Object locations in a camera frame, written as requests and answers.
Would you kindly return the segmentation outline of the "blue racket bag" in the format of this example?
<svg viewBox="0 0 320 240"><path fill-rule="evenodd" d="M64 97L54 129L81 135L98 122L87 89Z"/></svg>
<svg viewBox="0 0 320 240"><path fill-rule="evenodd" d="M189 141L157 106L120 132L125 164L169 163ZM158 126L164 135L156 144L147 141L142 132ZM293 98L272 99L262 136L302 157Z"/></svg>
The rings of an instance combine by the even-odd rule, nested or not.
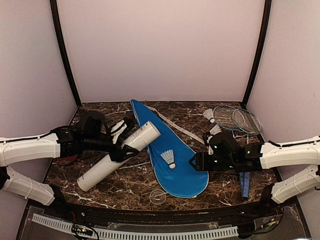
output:
<svg viewBox="0 0 320 240"><path fill-rule="evenodd" d="M196 152L186 145L171 127L200 143L203 141L173 123L155 108L135 99L132 99L130 104L140 127L150 121L160 132L160 136L147 146L147 152L156 179L163 190L178 198L195 198L202 193L208 185L209 173L197 171L189 164Z"/></svg>

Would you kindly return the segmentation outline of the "white shuttlecock tube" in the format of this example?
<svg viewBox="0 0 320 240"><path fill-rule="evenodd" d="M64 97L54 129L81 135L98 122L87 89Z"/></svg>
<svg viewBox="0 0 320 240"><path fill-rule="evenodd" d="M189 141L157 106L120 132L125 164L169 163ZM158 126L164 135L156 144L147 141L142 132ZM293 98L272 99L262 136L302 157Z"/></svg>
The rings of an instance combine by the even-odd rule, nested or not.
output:
<svg viewBox="0 0 320 240"><path fill-rule="evenodd" d="M161 136L155 125L147 121L127 137L119 150L108 153L98 163L77 179L77 185L87 192L121 167L129 159L137 156L144 148Z"/></svg>

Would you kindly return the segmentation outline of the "clear plastic tube lid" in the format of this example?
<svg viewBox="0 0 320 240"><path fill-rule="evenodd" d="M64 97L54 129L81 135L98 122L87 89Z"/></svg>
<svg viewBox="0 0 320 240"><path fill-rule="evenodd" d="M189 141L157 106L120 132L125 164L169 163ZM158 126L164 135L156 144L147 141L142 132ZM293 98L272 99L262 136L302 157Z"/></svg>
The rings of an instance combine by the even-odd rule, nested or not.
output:
<svg viewBox="0 0 320 240"><path fill-rule="evenodd" d="M149 200L154 205L162 205L167 198L167 193L161 189L154 189L149 194Z"/></svg>

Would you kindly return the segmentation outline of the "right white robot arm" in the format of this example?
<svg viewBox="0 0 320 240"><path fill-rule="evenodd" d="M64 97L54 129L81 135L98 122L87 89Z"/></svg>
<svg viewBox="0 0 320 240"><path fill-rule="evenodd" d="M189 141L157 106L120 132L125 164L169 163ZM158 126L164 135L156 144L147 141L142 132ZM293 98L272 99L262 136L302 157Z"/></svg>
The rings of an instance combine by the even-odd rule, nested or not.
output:
<svg viewBox="0 0 320 240"><path fill-rule="evenodd" d="M266 217L275 204L309 189L320 188L320 138L287 143L250 143L241 147L230 132L215 135L206 133L204 143L207 152L197 152L189 160L196 171L258 172L276 167L307 165L307 167L281 182L272 183L263 189L261 201L255 205L255 213Z"/></svg>

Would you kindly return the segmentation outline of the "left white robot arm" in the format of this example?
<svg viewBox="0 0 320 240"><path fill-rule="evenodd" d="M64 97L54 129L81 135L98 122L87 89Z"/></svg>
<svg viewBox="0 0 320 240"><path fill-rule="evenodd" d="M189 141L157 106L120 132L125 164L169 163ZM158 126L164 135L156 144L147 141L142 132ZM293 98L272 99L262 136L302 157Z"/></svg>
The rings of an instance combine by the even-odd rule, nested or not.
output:
<svg viewBox="0 0 320 240"><path fill-rule="evenodd" d="M67 218L70 206L59 187L43 184L11 168L12 164L37 159L75 159L84 151L118 155L125 159L121 149L123 140L135 127L130 118L123 118L112 126L98 111L86 111L77 123L54 128L48 133L0 139L0 189L32 199L60 218Z"/></svg>

